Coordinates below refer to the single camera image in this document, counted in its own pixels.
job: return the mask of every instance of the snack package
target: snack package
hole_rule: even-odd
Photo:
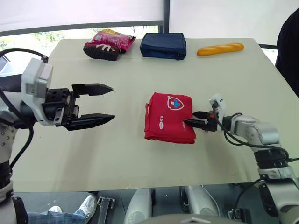
[[[85,45],[108,44],[111,46],[118,47],[121,53],[125,53],[129,50],[130,46],[132,45],[135,39],[136,37],[134,36],[121,34],[110,29],[104,29],[102,31],[99,31]]]
[[[88,44],[83,47],[83,51],[94,59],[103,59],[116,61],[119,55],[119,49],[116,46],[106,44]]]

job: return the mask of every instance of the white table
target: white table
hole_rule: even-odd
[[[90,59],[87,40],[62,40],[50,56],[51,88],[102,83],[103,96],[82,96],[80,114],[115,114],[105,125],[69,132],[34,126],[35,135],[14,167],[15,191],[91,191],[187,184],[249,182],[258,178],[249,147],[235,147],[221,133],[195,130],[193,145],[144,139],[144,106],[154,92],[192,97],[193,111],[209,111],[221,93],[227,114],[243,112],[271,122],[291,157],[299,156],[299,100],[253,39],[187,39],[183,61],[142,58],[136,40],[117,62]],[[244,50],[197,57],[200,47],[241,42]],[[28,131],[19,130],[13,155]],[[299,176],[299,163],[292,163]]]

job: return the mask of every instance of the red first aid bag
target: red first aid bag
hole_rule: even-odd
[[[145,138],[193,144],[192,127],[184,120],[192,118],[192,101],[183,95],[154,93],[145,105]]]

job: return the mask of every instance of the baguette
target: baguette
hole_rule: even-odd
[[[197,55],[198,56],[215,55],[215,54],[239,51],[243,49],[244,46],[241,43],[228,43],[228,44],[221,44],[221,45],[200,48],[197,51]]]

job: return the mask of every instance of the dark clothing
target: dark clothing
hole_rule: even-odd
[[[285,21],[277,40],[276,68],[299,97],[299,8]]]

